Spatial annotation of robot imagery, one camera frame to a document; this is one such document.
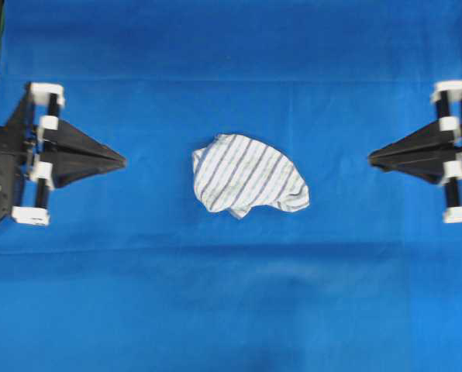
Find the white bracket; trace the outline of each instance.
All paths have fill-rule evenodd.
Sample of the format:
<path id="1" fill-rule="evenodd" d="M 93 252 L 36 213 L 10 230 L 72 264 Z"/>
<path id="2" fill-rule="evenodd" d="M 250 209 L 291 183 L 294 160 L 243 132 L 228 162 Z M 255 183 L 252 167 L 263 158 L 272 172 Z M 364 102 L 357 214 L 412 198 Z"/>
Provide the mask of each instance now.
<path id="1" fill-rule="evenodd" d="M 445 116 L 440 118 L 440 131 L 453 130 L 455 142 L 462 137 L 462 130 L 460 128 L 460 120 L 456 116 Z"/>
<path id="2" fill-rule="evenodd" d="M 50 95 L 57 95 L 57 104 L 60 107 L 66 105 L 64 98 L 64 87 L 58 84 L 31 83 L 29 91 L 36 105 L 47 106 Z"/>
<path id="3" fill-rule="evenodd" d="M 445 161 L 443 163 L 445 180 L 455 177 L 457 180 L 462 180 L 462 159 Z"/>
<path id="4" fill-rule="evenodd" d="M 462 207 L 447 208 L 443 213 L 443 221 L 445 223 L 462 222 Z"/>
<path id="5" fill-rule="evenodd" d="M 44 208 L 13 207 L 12 218 L 17 223 L 27 225 L 48 226 L 50 224 L 50 215 Z"/>
<path id="6" fill-rule="evenodd" d="M 432 103 L 440 100 L 440 93 L 442 91 L 448 92 L 450 103 L 460 101 L 462 99 L 462 80 L 440 81 L 434 84 L 434 92 L 431 96 Z"/>
<path id="7" fill-rule="evenodd" d="M 43 132 L 45 129 L 58 130 L 59 129 L 59 118 L 51 115 L 43 115 L 40 118 L 40 124 L 36 130 L 36 137 L 38 142 L 43 142 Z"/>
<path id="8" fill-rule="evenodd" d="M 29 174 L 29 180 L 33 182 L 38 182 L 40 178 L 47 180 L 47 186 L 52 191 L 53 189 L 55 189 L 52 180 L 52 168 L 52 163 L 40 161 L 40 155 L 36 154 L 35 159 L 33 161 L 33 169 Z"/>

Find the crumpled towel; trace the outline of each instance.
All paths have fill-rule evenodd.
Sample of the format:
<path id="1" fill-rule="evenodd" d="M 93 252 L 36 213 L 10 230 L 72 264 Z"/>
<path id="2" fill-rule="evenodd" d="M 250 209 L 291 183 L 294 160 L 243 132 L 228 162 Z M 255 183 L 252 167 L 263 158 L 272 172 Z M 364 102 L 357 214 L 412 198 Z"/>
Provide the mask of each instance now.
<path id="1" fill-rule="evenodd" d="M 239 134 L 220 134 L 193 152 L 194 190 L 209 212 L 238 219 L 256 205 L 297 212 L 310 204 L 309 186 L 282 153 Z"/>

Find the black triangular gripper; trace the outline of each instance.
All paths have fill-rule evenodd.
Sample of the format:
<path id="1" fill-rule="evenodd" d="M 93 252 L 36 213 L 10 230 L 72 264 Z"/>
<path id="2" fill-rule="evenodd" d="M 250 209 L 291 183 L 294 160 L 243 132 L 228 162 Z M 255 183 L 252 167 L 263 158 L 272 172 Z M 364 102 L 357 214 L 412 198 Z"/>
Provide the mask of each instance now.
<path id="1" fill-rule="evenodd" d="M 59 150 L 103 157 L 124 164 L 122 167 L 126 165 L 124 157 L 107 146 L 98 143 L 65 120 L 59 120 L 57 130 L 45 129 L 43 139 L 56 145 Z"/>
<path id="2" fill-rule="evenodd" d="M 427 126 L 415 131 L 414 133 L 400 139 L 398 142 L 391 143 L 380 150 L 376 150 L 369 155 L 371 165 L 377 166 L 382 157 L 390 157 L 412 151 L 428 150 L 442 145 L 453 145 L 455 136 L 453 131 L 441 131 L 438 121 L 431 122 Z"/>
<path id="3" fill-rule="evenodd" d="M 53 164 L 52 178 L 55 188 L 62 188 L 71 182 L 86 177 L 104 174 L 124 168 L 126 161 L 92 157 L 86 154 L 68 152 L 42 152 L 40 161 Z"/>

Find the striped cloth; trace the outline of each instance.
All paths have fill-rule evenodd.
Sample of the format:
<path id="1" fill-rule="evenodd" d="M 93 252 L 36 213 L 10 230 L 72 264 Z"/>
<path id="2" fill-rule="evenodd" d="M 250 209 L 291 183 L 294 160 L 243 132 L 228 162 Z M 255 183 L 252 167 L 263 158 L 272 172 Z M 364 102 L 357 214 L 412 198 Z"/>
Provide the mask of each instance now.
<path id="1" fill-rule="evenodd" d="M 193 152 L 194 190 L 209 212 L 238 219 L 256 205 L 285 212 L 309 206 L 309 187 L 295 165 L 276 149 L 239 134 L 221 134 Z"/>

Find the robotic arm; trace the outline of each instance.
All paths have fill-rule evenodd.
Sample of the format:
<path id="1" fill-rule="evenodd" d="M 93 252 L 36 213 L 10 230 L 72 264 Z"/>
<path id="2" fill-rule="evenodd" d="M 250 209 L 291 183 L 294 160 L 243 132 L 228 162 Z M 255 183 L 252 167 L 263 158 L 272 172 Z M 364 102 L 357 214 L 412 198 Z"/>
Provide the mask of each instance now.
<path id="1" fill-rule="evenodd" d="M 0 0 L 0 30 L 3 1 Z M 47 114 L 35 122 L 35 108 Z M 60 118 L 64 89 L 57 84 L 26 85 L 16 110 L 0 126 L 0 221 L 47 226 L 49 193 L 71 182 L 124 168 L 126 160 Z M 34 206 L 22 206 L 27 181 L 37 183 Z"/>

